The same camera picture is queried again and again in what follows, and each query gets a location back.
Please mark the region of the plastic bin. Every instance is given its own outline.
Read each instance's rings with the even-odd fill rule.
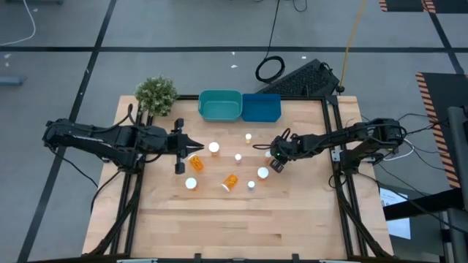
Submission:
[[[198,97],[198,112],[205,121],[235,121],[242,113],[239,91],[209,90]]]
[[[276,122],[281,117],[279,94],[244,94],[242,104],[244,121]]]

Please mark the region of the green plant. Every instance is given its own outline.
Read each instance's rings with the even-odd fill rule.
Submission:
[[[178,97],[173,81],[163,76],[150,77],[138,84],[135,96],[141,110],[147,110],[150,116],[166,116]]]

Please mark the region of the white paper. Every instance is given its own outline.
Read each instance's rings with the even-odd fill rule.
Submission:
[[[400,194],[403,197],[408,197],[406,194]],[[380,189],[380,201],[382,206],[394,205],[406,201],[403,197],[389,191],[387,189]],[[411,239],[410,219],[396,219],[387,221],[388,233],[396,237],[403,237],[408,240]]]

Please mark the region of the floor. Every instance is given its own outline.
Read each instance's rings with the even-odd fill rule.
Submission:
[[[298,8],[304,1],[296,0]],[[309,8],[302,13],[294,10],[292,1],[280,2],[272,45],[320,47],[308,49],[320,52],[292,48],[271,55],[285,60],[286,73],[318,58],[340,77],[343,48],[327,47],[346,46],[361,1],[308,1]],[[0,47],[0,75],[27,77],[21,87],[0,88],[0,122],[4,124],[0,129],[2,262],[18,260],[49,177],[53,156],[41,141],[46,121],[68,118],[78,95],[83,102],[79,112],[74,109],[77,122],[109,126],[120,95],[133,94],[138,83],[160,74],[171,77],[180,94],[198,94],[211,88],[258,91],[264,85],[255,80],[254,71],[265,55],[276,2],[65,0],[63,5],[37,1],[29,1],[29,5],[37,25],[36,35],[16,45],[24,48]],[[108,10],[112,16],[100,42],[98,34]],[[463,26],[468,14],[437,17],[452,47],[468,46]],[[0,43],[23,38],[31,30],[21,2],[0,1]],[[95,45],[168,48],[93,53]],[[367,1],[352,46],[383,47],[378,52],[353,51],[348,59],[344,94],[358,97],[361,113],[367,118],[425,114],[415,73],[456,73],[447,53],[441,52],[444,44],[427,12],[383,12],[377,1]],[[457,53],[456,58],[467,72],[468,53]],[[268,65],[263,73],[272,75],[276,70],[275,65]],[[408,117],[402,124],[414,130],[429,122]],[[409,139],[420,148],[436,149],[429,131]],[[73,149],[68,149],[65,156],[99,180],[99,159]],[[434,166],[442,166],[437,154],[421,156]],[[383,165],[421,191],[449,189],[444,172],[426,166],[415,155]],[[406,187],[379,167],[376,174],[384,183]],[[70,165],[61,165],[42,223],[39,220],[29,260],[80,255],[95,191]],[[404,248],[395,251],[404,254]]]

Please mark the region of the orange and black striped tape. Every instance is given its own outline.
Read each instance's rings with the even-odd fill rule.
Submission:
[[[383,11],[383,12],[387,12],[388,11],[388,8],[387,8],[387,2],[385,0],[379,0],[379,5],[380,5],[380,9]]]
[[[436,13],[436,7],[432,0],[421,0],[421,2],[423,3],[423,9],[425,12]]]
[[[423,103],[424,107],[426,108],[426,113],[430,117],[429,122],[437,123],[437,114],[432,103],[431,95],[429,94],[429,90],[427,89],[426,79],[424,78],[422,73],[416,73],[416,81],[418,82],[419,91],[421,92],[421,96],[423,97]],[[447,175],[448,184],[452,188],[460,188],[460,183],[458,181],[458,177],[456,176],[452,159],[450,157],[450,154],[448,153],[447,143],[445,143],[444,135],[442,133],[440,125],[437,124],[432,128],[432,134],[434,135],[437,148],[439,149],[440,158],[442,160],[442,164],[444,165],[445,175]]]

